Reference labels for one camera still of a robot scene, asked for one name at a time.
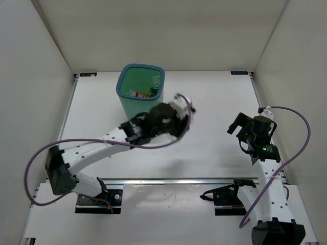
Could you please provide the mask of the green label clear bottle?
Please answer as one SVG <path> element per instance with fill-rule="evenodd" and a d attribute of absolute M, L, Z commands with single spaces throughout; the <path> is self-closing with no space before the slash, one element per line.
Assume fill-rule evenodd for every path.
<path fill-rule="evenodd" d="M 161 76 L 160 75 L 155 75 L 152 77 L 152 83 L 150 86 L 150 97 L 154 97 L 157 95 L 158 90 L 160 88 L 161 84 Z"/>

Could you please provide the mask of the red label water bottle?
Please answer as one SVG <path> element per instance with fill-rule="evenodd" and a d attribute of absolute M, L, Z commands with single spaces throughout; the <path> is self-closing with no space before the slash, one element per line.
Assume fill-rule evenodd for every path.
<path fill-rule="evenodd" d="M 141 94 L 141 93 L 139 93 L 139 92 L 137 92 L 137 91 L 135 91 L 135 90 L 130 90 L 130 91 L 128 92 L 128 95 L 129 95 L 129 96 L 132 96 L 132 97 L 144 97 L 143 94 Z"/>

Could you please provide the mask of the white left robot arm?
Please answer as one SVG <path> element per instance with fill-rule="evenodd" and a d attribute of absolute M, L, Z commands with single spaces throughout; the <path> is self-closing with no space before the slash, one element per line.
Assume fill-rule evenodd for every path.
<path fill-rule="evenodd" d="M 81 173 L 81 170 L 111 155 L 149 145 L 161 134 L 180 138 L 189 129 L 192 113 L 193 108 L 185 101 L 175 99 L 137 114 L 95 142 L 66 149 L 60 149 L 58 145 L 51 147 L 45 170 L 53 194 L 75 192 L 89 196 L 95 204 L 104 203 L 107 199 L 104 182 Z"/>

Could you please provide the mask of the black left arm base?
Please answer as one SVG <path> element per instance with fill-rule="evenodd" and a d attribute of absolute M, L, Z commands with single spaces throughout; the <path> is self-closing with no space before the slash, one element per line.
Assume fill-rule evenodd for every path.
<path fill-rule="evenodd" d="M 100 179 L 102 192 L 95 197 L 78 194 L 77 214 L 120 214 L 123 200 L 123 185 L 112 185 Z"/>

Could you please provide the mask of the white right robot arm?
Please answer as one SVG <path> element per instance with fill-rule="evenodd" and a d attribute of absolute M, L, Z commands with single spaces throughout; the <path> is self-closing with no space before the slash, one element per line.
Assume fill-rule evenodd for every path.
<path fill-rule="evenodd" d="M 242 151 L 250 156 L 259 181 L 256 186 L 235 180 L 236 187 L 229 192 L 231 201 L 242 203 L 246 209 L 240 225 L 251 221 L 252 244 L 301 244 L 306 231 L 291 212 L 280 174 L 281 157 L 271 142 L 277 128 L 273 113 L 265 109 L 253 118 L 239 113 L 228 134 L 233 134 L 237 127 L 241 129 L 236 137 L 239 144 L 247 144 Z"/>

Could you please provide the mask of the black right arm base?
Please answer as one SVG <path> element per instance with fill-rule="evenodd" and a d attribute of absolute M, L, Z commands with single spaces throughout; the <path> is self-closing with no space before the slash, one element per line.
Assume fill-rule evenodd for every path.
<path fill-rule="evenodd" d="M 234 179 L 230 185 L 205 191 L 200 198 L 214 202 L 215 216 L 242 216 L 246 214 L 246 209 L 237 195 L 244 186 L 256 188 L 253 180 Z"/>

